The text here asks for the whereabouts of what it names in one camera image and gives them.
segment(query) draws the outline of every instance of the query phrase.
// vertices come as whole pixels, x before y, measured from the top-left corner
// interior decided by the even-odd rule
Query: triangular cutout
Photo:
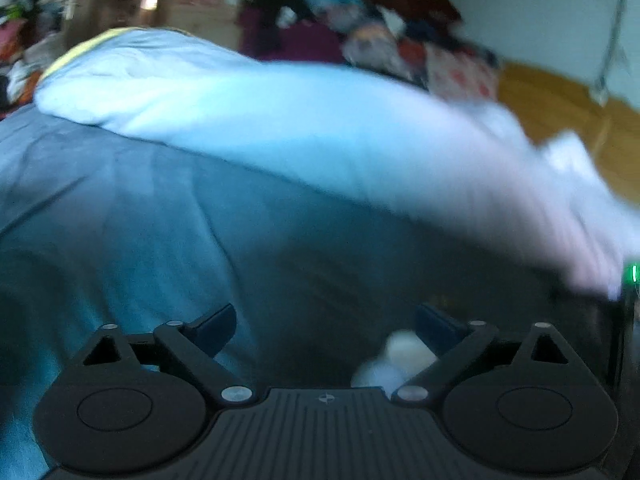
[[[91,353],[84,360],[84,366],[103,365],[116,363],[117,361],[120,361],[120,354],[116,348],[116,343],[112,337],[105,336],[91,350]]]
[[[531,358],[542,363],[554,363],[558,365],[568,364],[568,360],[562,354],[561,349],[548,334],[541,335],[536,341]]]

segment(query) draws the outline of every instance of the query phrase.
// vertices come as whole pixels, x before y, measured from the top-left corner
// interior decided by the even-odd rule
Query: pile of clothes
[[[33,99],[42,73],[65,52],[68,0],[0,0],[0,120]]]
[[[348,64],[448,100],[495,100],[500,63],[454,36],[461,22],[449,0],[249,0],[241,53]]]

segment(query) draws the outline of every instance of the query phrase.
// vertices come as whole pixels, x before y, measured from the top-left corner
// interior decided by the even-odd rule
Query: door
[[[100,0],[69,0],[63,33],[67,48],[92,38],[97,32]]]

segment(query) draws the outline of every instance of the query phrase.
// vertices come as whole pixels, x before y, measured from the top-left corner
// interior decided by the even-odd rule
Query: pink patterned fabric
[[[445,100],[497,100],[498,73],[484,60],[432,43],[424,48],[431,93]]]

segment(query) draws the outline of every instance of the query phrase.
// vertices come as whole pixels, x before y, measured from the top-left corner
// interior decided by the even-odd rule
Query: wooden panel
[[[640,114],[612,99],[601,107],[588,88],[559,75],[508,64],[498,97],[520,119],[527,135],[542,142],[575,130],[611,189],[640,203]]]

